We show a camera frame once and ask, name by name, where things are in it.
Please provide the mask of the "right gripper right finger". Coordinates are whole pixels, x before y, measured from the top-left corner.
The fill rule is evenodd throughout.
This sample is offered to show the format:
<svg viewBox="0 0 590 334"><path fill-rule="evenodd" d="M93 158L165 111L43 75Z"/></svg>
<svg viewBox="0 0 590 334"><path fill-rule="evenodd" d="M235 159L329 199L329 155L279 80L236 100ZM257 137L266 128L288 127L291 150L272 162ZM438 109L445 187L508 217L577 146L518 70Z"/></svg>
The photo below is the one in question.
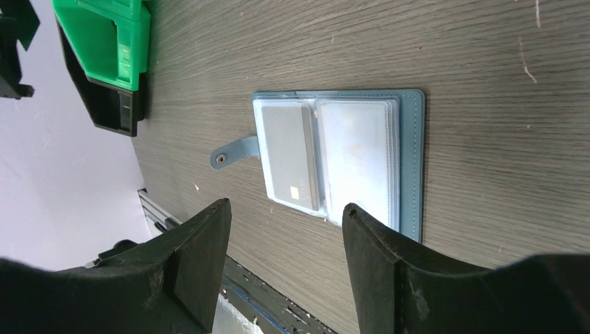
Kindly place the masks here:
<svg viewBox="0 0 590 334"><path fill-rule="evenodd" d="M436 252L356 204L342 234L361 333L588 333L589 256L497 269Z"/></svg>

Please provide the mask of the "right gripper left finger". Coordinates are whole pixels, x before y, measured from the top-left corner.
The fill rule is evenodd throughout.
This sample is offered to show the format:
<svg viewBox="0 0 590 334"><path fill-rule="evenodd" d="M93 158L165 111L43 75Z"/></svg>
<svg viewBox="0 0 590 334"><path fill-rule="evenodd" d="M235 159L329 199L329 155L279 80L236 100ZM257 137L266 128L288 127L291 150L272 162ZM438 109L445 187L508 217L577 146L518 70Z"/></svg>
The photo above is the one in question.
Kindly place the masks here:
<svg viewBox="0 0 590 334"><path fill-rule="evenodd" d="M91 268L1 261L2 333L210 333L232 221L227 198Z"/></svg>

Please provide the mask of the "blue card holder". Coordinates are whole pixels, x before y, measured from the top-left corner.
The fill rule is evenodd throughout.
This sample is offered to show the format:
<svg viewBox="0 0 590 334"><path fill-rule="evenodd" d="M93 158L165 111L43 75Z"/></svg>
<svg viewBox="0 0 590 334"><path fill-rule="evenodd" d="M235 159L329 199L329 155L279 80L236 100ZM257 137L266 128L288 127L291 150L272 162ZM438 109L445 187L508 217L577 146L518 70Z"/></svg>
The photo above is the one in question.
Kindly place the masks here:
<svg viewBox="0 0 590 334"><path fill-rule="evenodd" d="M344 207L357 204L414 241L422 240L426 97L418 89L291 90L252 94L256 132L215 149L212 168L257 157L264 132L260 107L298 102L310 108L319 211L305 214L342 223Z"/></svg>

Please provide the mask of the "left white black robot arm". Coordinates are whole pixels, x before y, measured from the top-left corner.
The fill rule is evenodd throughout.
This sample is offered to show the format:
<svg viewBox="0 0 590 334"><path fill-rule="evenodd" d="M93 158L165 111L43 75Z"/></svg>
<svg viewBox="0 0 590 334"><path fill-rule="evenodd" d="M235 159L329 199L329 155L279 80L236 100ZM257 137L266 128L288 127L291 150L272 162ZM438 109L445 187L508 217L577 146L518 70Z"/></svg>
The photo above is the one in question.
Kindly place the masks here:
<svg viewBox="0 0 590 334"><path fill-rule="evenodd" d="M29 0L1 0L1 97L32 97L34 88L22 84L17 46L28 50L40 20Z"/></svg>

